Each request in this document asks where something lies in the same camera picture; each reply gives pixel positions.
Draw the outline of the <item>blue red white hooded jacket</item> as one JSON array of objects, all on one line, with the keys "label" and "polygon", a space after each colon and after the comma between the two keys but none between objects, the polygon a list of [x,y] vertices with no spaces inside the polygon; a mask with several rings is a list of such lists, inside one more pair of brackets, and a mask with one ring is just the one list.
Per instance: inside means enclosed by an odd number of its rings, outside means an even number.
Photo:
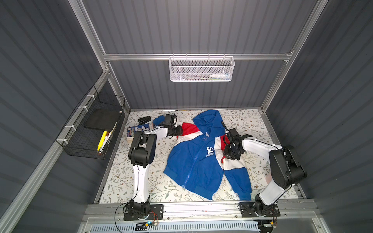
[{"label": "blue red white hooded jacket", "polygon": [[251,200],[252,187],[243,158],[229,159],[224,150],[230,143],[217,110],[198,114],[192,123],[178,124],[177,137],[164,173],[178,185],[208,200],[227,178],[240,200]]}]

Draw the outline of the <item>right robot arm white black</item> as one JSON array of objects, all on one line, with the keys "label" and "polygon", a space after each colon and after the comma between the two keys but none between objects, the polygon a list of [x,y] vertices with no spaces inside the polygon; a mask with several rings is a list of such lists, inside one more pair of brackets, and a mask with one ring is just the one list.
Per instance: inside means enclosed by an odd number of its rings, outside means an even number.
[{"label": "right robot arm white black", "polygon": [[258,141],[252,139],[251,135],[240,135],[236,129],[226,129],[225,132],[225,136],[221,138],[222,158],[220,160],[224,169],[242,168],[241,155],[247,151],[261,156],[270,164],[271,180],[254,200],[254,211],[258,216],[273,212],[280,197],[294,184],[298,184],[307,177],[294,147]]}]

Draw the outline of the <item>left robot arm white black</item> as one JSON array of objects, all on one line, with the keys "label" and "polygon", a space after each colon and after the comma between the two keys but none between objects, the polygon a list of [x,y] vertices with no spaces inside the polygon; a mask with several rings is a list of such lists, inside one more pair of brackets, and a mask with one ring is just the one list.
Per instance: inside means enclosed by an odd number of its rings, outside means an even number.
[{"label": "left robot arm white black", "polygon": [[176,114],[167,114],[165,120],[154,129],[135,132],[128,155],[135,176],[132,202],[138,204],[150,202],[148,176],[151,163],[155,158],[156,143],[160,139],[182,135],[183,130],[176,123]]}]

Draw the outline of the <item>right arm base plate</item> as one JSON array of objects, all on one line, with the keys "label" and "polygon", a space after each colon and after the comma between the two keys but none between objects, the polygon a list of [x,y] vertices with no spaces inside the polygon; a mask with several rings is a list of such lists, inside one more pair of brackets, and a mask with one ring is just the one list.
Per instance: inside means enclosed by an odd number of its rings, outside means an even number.
[{"label": "right arm base plate", "polygon": [[237,205],[242,217],[280,217],[277,205],[262,205],[255,201],[240,202]]}]

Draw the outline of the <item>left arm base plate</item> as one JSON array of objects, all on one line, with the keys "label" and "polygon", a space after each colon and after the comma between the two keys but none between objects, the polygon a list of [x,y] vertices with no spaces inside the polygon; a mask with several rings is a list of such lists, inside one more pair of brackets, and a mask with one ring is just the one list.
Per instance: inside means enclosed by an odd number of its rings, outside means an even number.
[{"label": "left arm base plate", "polygon": [[164,205],[132,203],[124,208],[124,221],[135,220],[162,220]]}]

